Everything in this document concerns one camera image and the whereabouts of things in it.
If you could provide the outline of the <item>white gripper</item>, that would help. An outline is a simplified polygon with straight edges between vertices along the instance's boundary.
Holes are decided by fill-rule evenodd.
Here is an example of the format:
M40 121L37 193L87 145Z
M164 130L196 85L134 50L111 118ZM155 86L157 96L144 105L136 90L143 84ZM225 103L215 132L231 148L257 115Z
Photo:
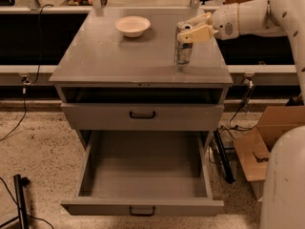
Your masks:
M186 30L177 35L181 43L206 42L216 39L229 40L239 36L238 4L225 5L213 12L206 12L186 21Z

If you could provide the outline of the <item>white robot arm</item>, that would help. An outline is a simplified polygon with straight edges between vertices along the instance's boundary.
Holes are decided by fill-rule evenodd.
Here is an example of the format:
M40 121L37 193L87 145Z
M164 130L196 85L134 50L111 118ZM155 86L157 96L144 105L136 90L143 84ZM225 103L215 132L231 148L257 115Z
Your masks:
M205 42L240 35L288 37L300 87L304 86L305 0L252 0L225 5L186 21L176 39ZM258 122L271 146L263 185L259 229L305 229L304 106L268 107Z

